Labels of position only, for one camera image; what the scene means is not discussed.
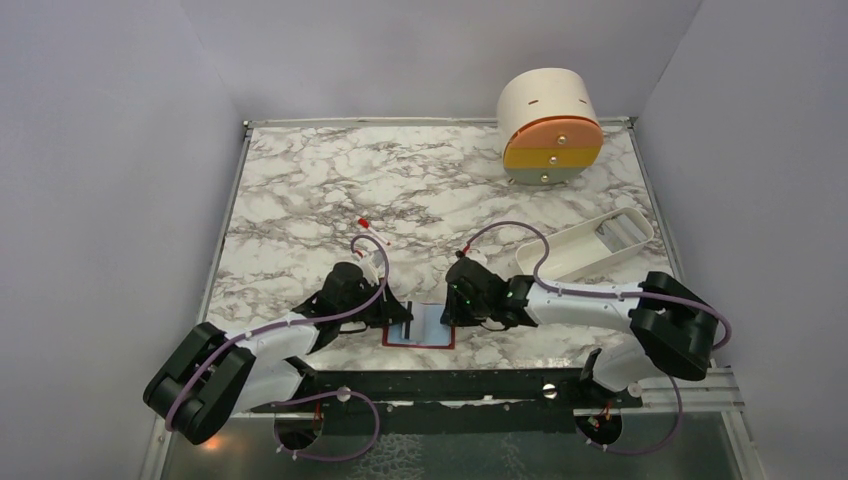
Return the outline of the red card holder wallet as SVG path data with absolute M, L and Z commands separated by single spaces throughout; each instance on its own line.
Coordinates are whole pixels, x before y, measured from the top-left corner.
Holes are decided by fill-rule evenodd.
M 453 350 L 455 329 L 441 323 L 443 304 L 408 301 L 406 310 L 412 319 L 384 328 L 384 347 Z

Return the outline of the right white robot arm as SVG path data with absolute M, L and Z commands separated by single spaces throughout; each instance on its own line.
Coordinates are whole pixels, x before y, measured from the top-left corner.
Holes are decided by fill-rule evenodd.
M 705 378 L 716 346 L 717 312 L 670 275 L 651 271 L 638 283 L 587 286 L 545 283 L 532 275 L 502 279 L 477 261 L 457 260 L 445 276 L 442 323 L 494 321 L 519 326 L 575 325 L 626 335 L 590 355 L 577 380 L 579 398 L 600 407 L 645 378 Z

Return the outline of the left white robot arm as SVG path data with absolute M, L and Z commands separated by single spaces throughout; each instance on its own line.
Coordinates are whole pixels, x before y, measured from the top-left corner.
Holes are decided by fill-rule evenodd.
M 350 262 L 335 264 L 320 290 L 282 318 L 253 330 L 194 326 L 150 380 L 144 403 L 194 445 L 235 414 L 280 401 L 290 410 L 313 401 L 305 356 L 334 341 L 346 323 L 368 328 L 412 320 L 410 306 L 384 281 Z

